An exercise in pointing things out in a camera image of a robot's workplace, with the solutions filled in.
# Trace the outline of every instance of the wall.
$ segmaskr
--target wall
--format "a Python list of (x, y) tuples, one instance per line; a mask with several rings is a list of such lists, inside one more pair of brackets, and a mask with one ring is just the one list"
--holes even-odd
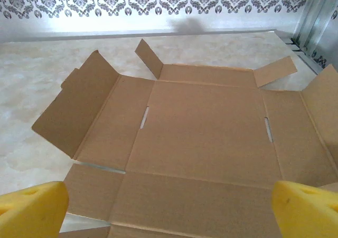
[(333, 12), (331, 19), (318, 42), (312, 58), (322, 68), (329, 64), (338, 69), (338, 7)]
[(306, 0), (0, 0), (0, 41), (77, 35), (278, 29)]

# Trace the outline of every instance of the cardboard box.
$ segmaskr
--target cardboard box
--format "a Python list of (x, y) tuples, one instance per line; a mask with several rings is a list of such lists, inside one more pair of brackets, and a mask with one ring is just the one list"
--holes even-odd
[(74, 164), (70, 213), (168, 237), (279, 237), (275, 181), (337, 182), (331, 65), (301, 92), (271, 91), (260, 87), (296, 72), (291, 58), (250, 70), (163, 64), (143, 40), (136, 53), (157, 81), (95, 51), (32, 127), (75, 160), (126, 171)]

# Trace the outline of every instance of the unfolded cardboard box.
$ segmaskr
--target unfolded cardboard box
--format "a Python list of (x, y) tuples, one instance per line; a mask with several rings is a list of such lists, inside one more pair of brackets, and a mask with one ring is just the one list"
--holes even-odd
[(95, 51), (32, 127), (75, 160), (126, 171), (74, 164), (70, 213), (126, 232), (116, 237), (279, 237), (275, 181), (337, 182), (331, 65), (301, 92), (271, 91), (260, 87), (296, 72), (291, 58), (249, 70), (163, 64), (143, 40), (136, 53), (157, 81)]

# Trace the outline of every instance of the beige marble surface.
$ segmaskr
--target beige marble surface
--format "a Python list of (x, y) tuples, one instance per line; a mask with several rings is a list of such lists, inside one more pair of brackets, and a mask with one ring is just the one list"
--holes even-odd
[[(134, 53), (139, 37), (0, 44), (0, 194), (63, 180), (72, 160), (31, 130), (60, 84), (98, 49), (120, 73), (154, 79)], [(301, 90), (315, 74), (273, 32), (146, 37), (164, 63), (257, 69), (292, 56), (298, 72), (266, 86)], [(68, 215), (62, 231), (107, 223)]]

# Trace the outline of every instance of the cardboard panel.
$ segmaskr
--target cardboard panel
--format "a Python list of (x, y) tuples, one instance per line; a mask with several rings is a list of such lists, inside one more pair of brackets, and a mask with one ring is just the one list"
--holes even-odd
[(94, 51), (76, 74), (66, 79), (64, 89), (32, 129), (73, 157), (118, 76), (99, 52)]
[(256, 88), (253, 70), (220, 66), (163, 65), (160, 80)]
[(153, 85), (151, 80), (121, 76), (77, 160), (124, 170)]
[(113, 225), (111, 227), (109, 238), (187, 238), (174, 234), (166, 234), (149, 230), (134, 229), (126, 226)]
[(157, 79), (159, 79), (163, 63), (161, 62), (161, 60), (159, 60), (157, 55), (153, 52), (153, 50), (146, 43), (146, 41), (141, 39), (135, 52), (140, 57), (140, 59), (146, 64), (146, 66), (150, 69), (153, 75)]
[(257, 87), (297, 72), (291, 57), (285, 57), (262, 68), (254, 70)]
[(68, 212), (107, 221), (124, 175), (73, 164), (64, 182), (69, 194)]
[(110, 226), (99, 227), (97, 229), (84, 229), (59, 234), (59, 238), (107, 238)]
[(127, 171), (269, 187), (281, 179), (258, 89), (156, 82)]
[(338, 164), (338, 73), (327, 66), (302, 91), (316, 127)]
[(262, 90), (283, 179), (321, 186), (337, 182), (299, 92)]
[(127, 173), (113, 224), (191, 237), (280, 237), (268, 189)]

